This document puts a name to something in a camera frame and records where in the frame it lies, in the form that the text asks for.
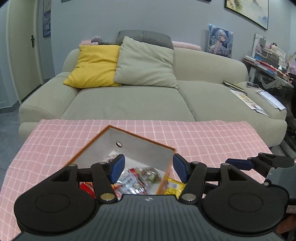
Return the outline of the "beige cushion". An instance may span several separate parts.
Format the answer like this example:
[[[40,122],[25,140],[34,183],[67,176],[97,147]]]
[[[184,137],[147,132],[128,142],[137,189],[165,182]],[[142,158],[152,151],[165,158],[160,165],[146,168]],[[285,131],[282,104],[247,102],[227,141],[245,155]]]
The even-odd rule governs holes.
[[[178,88],[174,50],[125,36],[119,49],[114,82],[123,85]]]

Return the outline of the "pink checkered tablecloth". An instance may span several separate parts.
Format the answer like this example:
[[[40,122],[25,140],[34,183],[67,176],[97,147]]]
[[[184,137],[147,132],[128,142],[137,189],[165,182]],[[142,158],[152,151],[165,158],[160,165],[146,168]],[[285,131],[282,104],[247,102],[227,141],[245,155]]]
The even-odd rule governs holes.
[[[17,197],[62,168],[108,125],[175,148],[188,161],[210,167],[228,158],[245,159],[270,151],[245,121],[42,120],[6,172],[1,188],[1,240],[12,240],[20,232],[13,211]]]

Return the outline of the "yellow cushion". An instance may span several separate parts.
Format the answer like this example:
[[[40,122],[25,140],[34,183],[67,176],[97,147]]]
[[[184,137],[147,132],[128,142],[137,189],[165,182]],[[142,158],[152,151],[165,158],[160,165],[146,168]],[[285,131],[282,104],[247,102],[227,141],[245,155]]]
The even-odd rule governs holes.
[[[114,82],[119,57],[118,45],[82,45],[74,70],[63,84],[84,89],[117,87]]]

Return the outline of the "yellow snack packet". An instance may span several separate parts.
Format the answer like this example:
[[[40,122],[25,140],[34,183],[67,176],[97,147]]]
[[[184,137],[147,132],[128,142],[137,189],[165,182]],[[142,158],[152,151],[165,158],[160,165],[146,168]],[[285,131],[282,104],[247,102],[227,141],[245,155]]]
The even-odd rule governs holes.
[[[185,184],[172,178],[165,178],[163,195],[175,195],[178,199],[185,188]]]

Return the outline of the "red cartoon snack packet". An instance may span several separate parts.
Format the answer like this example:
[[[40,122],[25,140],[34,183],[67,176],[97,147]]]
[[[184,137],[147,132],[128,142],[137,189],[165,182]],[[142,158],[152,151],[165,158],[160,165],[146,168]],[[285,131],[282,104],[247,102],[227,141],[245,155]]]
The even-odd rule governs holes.
[[[96,198],[93,184],[90,182],[80,182],[80,189],[87,192],[92,198]]]

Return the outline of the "white door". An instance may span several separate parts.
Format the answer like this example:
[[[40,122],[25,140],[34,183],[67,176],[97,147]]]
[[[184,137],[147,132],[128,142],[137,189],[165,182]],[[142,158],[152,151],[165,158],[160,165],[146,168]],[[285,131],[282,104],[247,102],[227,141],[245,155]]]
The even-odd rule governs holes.
[[[44,84],[38,40],[38,1],[9,1],[6,48],[19,102]]]

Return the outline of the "clear bag green candies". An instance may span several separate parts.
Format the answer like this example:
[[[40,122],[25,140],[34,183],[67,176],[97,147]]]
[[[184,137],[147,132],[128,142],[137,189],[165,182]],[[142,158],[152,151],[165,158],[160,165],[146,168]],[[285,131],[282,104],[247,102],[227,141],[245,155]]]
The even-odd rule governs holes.
[[[135,172],[145,187],[151,187],[161,181],[161,176],[155,168],[136,168]]]

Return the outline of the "beige fabric sofa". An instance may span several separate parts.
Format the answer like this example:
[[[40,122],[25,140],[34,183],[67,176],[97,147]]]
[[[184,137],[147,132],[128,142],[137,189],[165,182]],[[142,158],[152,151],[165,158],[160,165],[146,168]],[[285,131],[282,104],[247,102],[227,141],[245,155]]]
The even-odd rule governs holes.
[[[41,120],[246,121],[269,147],[286,133],[286,110],[273,108],[247,87],[246,66],[237,60],[176,48],[173,69],[178,88],[120,86],[75,89],[63,82],[74,69],[78,50],[71,51],[60,74],[34,92],[19,109],[21,139]],[[251,110],[225,86],[241,87],[269,116]]]

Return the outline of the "cluttered desk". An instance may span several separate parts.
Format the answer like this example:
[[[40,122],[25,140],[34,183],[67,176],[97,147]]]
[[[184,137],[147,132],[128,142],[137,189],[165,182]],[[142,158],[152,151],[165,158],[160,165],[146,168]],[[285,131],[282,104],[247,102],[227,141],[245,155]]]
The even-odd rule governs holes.
[[[264,89],[293,89],[289,83],[286,53],[266,37],[256,33],[250,55],[243,57],[248,69],[249,82],[258,81]]]

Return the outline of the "anime girl poster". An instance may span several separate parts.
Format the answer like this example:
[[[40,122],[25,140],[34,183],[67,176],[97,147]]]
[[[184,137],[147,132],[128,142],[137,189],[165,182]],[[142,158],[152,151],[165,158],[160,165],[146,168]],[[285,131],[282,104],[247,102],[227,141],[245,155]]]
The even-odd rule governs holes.
[[[209,24],[208,53],[232,58],[233,32]]]

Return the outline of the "clear bag red label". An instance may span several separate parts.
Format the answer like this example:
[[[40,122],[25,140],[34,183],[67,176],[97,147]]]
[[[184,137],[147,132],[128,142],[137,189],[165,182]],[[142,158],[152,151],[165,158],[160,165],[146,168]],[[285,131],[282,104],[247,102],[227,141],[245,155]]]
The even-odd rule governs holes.
[[[144,173],[141,168],[129,168],[128,173],[132,174],[144,188],[148,188],[148,183],[145,180]]]

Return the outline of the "framed landscape painting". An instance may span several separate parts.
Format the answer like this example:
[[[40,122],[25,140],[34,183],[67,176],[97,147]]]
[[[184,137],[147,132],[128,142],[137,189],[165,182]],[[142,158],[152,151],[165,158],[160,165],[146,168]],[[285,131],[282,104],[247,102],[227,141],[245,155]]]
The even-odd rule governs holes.
[[[268,29],[269,0],[226,0],[225,7]]]

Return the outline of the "grey cushion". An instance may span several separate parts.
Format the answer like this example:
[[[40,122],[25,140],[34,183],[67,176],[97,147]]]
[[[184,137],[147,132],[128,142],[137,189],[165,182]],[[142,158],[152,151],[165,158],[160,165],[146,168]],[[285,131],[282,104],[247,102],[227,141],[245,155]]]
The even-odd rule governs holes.
[[[172,41],[168,35],[144,30],[122,30],[118,32],[115,44],[122,45],[124,37],[134,39],[138,42],[143,42],[160,47],[174,49]]]

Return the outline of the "orange cardboard box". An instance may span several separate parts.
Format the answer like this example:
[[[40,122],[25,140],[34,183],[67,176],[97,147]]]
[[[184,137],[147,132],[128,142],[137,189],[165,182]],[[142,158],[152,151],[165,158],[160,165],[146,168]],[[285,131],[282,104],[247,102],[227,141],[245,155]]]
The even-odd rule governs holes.
[[[89,168],[92,164],[107,161],[112,155],[125,156],[125,169],[155,168],[161,181],[152,186],[149,194],[162,195],[165,178],[170,175],[173,155],[176,149],[159,142],[149,140],[115,126],[108,125],[90,140],[67,164],[76,164],[79,168]]]

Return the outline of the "magazine on sofa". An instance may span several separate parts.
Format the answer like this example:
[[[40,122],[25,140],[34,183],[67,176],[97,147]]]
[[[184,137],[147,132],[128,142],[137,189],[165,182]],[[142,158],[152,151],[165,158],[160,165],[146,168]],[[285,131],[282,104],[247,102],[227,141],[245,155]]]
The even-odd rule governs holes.
[[[230,90],[235,96],[237,96],[241,101],[243,101],[251,110],[257,113],[269,116],[259,105],[252,101],[246,94],[236,90]]]

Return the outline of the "white black-text snack packet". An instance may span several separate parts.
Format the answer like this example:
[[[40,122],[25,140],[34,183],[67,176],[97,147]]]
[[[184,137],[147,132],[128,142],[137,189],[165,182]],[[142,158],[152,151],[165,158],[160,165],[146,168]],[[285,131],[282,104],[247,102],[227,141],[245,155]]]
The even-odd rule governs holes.
[[[146,189],[137,182],[136,178],[126,170],[121,174],[118,181],[113,184],[113,190],[116,193],[118,200],[121,200],[122,196],[128,195],[147,195]]]

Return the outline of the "pink blanket behind sofa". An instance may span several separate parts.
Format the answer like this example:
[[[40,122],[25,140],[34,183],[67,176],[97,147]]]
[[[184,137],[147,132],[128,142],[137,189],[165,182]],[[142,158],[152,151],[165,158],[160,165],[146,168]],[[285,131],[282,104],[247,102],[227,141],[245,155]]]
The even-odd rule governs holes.
[[[198,45],[185,43],[185,42],[178,42],[178,41],[172,41],[174,48],[183,48],[183,49],[190,49],[190,50],[196,50],[196,51],[202,51],[202,48]]]

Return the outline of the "white papers on sofa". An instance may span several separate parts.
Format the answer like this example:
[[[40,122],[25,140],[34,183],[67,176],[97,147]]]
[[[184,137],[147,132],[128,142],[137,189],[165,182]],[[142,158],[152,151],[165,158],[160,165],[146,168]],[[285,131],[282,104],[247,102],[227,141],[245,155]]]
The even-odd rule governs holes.
[[[261,97],[263,97],[269,104],[271,104],[274,108],[279,110],[284,110],[286,107],[273,95],[264,91],[264,90],[257,90],[256,91]]]

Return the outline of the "dark book on sofa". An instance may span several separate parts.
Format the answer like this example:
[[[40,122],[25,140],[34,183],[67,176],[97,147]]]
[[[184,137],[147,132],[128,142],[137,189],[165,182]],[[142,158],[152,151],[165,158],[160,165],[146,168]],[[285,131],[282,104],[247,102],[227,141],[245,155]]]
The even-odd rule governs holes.
[[[241,88],[241,87],[238,87],[238,86],[236,86],[236,85],[234,85],[234,84],[232,84],[232,83],[230,83],[230,82],[227,82],[227,81],[225,81],[225,80],[223,81],[223,84],[224,84],[225,86],[231,88],[232,90],[239,91],[239,92],[242,92],[242,93],[244,93],[245,95],[247,95],[247,93],[245,92],[245,90],[244,90],[243,88]]]

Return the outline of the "framed blue wall picture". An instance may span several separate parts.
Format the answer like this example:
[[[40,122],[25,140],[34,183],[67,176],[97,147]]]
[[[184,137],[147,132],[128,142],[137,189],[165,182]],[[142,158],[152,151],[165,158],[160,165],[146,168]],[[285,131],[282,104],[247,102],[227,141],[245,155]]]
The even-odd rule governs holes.
[[[51,35],[51,0],[43,0],[43,37]]]

